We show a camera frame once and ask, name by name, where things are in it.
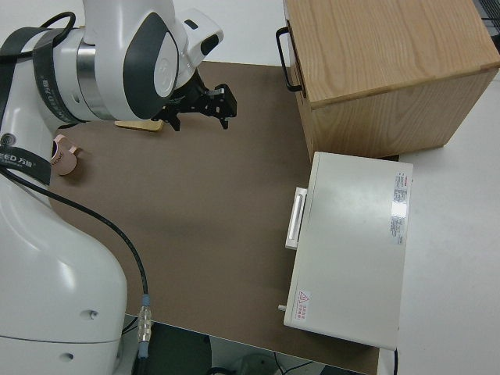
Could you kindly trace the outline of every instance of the brown mat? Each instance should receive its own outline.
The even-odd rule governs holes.
[[[63,131],[82,151],[51,189],[114,221],[148,272],[153,318],[188,330],[362,373],[378,349],[283,325],[295,253],[284,247],[295,187],[310,164],[295,97],[275,66],[206,62],[209,88],[230,85],[238,101],[229,130],[180,115],[160,133],[86,123]],[[104,243],[128,280],[137,314],[141,282],[132,255],[107,227],[60,204],[55,210]]]

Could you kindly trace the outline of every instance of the red warning triangle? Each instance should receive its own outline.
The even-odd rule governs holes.
[[[306,301],[309,300],[309,297],[307,295],[304,294],[304,292],[300,291],[299,294],[298,294],[298,301],[300,303],[304,303]]]

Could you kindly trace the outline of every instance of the printed label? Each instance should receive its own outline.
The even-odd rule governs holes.
[[[395,178],[391,210],[391,239],[397,245],[402,245],[405,242],[407,197],[408,176],[401,172]]]
[[[50,162],[23,148],[0,145],[0,166],[20,170],[45,185],[50,184]]]
[[[295,297],[295,320],[305,322],[307,319],[310,299],[311,293],[309,291],[298,291],[297,296]]]

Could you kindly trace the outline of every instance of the wooden cabinet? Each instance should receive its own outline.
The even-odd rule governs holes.
[[[500,56],[472,0],[284,0],[309,155],[446,144]]]

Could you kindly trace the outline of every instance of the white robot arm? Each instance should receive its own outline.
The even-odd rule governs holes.
[[[200,112],[226,128],[236,116],[229,87],[209,91],[196,70],[223,39],[202,13],[176,16],[171,0],[84,10],[85,28],[68,13],[65,30],[23,28],[0,49],[0,373],[112,374],[127,299],[113,255],[7,169],[48,185],[65,124],[154,118],[178,130],[178,113]]]

